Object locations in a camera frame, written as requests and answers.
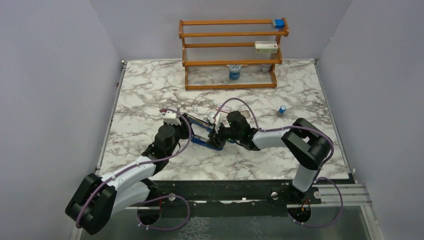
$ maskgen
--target white wall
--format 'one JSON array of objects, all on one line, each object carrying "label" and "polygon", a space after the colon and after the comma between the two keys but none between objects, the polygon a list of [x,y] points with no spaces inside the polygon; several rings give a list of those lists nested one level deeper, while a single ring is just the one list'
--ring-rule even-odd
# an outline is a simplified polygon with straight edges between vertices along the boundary
[{"label": "white wall", "polygon": [[386,240],[424,235],[424,1],[353,0],[318,62]]},{"label": "white wall", "polygon": [[283,57],[319,58],[351,0],[91,0],[125,60],[181,58],[179,20],[287,19]]},{"label": "white wall", "polygon": [[68,239],[120,58],[87,0],[0,3],[0,239]]}]

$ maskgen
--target blue object in gripper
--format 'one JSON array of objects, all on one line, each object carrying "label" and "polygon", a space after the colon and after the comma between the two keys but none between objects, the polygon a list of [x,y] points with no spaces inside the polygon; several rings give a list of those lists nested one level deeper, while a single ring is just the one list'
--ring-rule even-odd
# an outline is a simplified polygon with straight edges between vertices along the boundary
[{"label": "blue object in gripper", "polygon": [[284,21],[282,19],[274,19],[272,20],[272,24],[274,25],[274,28],[276,29],[284,28]]}]

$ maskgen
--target marble surface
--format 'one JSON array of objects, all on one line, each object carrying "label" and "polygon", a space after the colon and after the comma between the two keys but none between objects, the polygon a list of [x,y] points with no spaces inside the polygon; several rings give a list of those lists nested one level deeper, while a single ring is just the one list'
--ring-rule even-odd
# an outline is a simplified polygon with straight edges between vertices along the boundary
[{"label": "marble surface", "polygon": [[[330,118],[312,60],[286,60],[277,65],[275,89],[203,90],[184,89],[184,68],[180,59],[129,61],[111,125],[100,174],[131,163],[152,143],[162,125],[159,109],[179,107],[197,118],[230,97],[248,102],[261,128],[291,125],[305,118],[327,134],[335,144],[335,153],[320,175],[333,179],[348,178],[339,142]],[[276,116],[286,105],[284,118]],[[228,103],[231,110],[245,110],[238,101]],[[254,126],[252,118],[247,119]],[[292,179],[298,166],[287,148],[247,151],[227,143],[222,151],[194,143],[175,158],[152,180],[262,180]]]}]

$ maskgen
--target wooden shelf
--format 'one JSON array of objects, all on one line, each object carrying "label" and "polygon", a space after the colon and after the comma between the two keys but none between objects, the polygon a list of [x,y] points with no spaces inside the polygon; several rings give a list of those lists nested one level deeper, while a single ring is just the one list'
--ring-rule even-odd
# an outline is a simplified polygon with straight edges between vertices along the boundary
[{"label": "wooden shelf", "polygon": [[[283,62],[282,49],[280,46],[281,37],[289,35],[289,25],[285,18],[284,27],[276,29],[273,26],[272,19],[239,19],[239,20],[192,20],[179,21],[179,38],[182,39],[182,65],[185,67],[185,89],[186,90],[206,90],[206,89],[245,89],[245,88],[275,88],[277,79],[274,73],[275,64]],[[277,53],[255,53],[255,39],[247,42],[210,42],[204,43],[208,38],[202,38],[202,43],[186,43],[186,38],[198,39],[201,37],[237,37],[240,36],[275,36],[278,44]],[[245,65],[248,68],[254,65],[271,64],[271,69],[267,73],[268,81],[249,82],[246,77],[240,77],[244,80],[228,81],[228,76],[224,76],[226,67],[230,64]],[[195,85],[190,85],[189,74],[194,74],[194,68],[213,66],[221,81],[219,84],[202,84],[201,79],[197,79]]]}]

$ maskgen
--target black metal frame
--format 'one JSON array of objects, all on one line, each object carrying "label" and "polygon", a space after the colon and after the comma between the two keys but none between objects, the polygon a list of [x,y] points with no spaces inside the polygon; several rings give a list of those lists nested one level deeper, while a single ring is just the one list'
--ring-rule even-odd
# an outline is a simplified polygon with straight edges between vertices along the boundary
[{"label": "black metal frame", "polygon": [[[332,179],[336,184],[354,184],[352,174],[348,179]],[[290,191],[292,180],[158,180],[154,181],[153,191],[160,196],[175,194],[185,198],[190,205],[191,217],[254,217],[273,216],[287,217],[288,204],[302,204],[310,199],[311,205],[321,201],[313,197],[318,189],[311,187],[303,196],[292,196]],[[317,184],[328,184],[320,180]],[[251,200],[248,202],[230,202]],[[136,204],[133,207],[145,206]],[[160,216],[162,218],[184,218],[187,206],[181,200],[163,199]]]}]

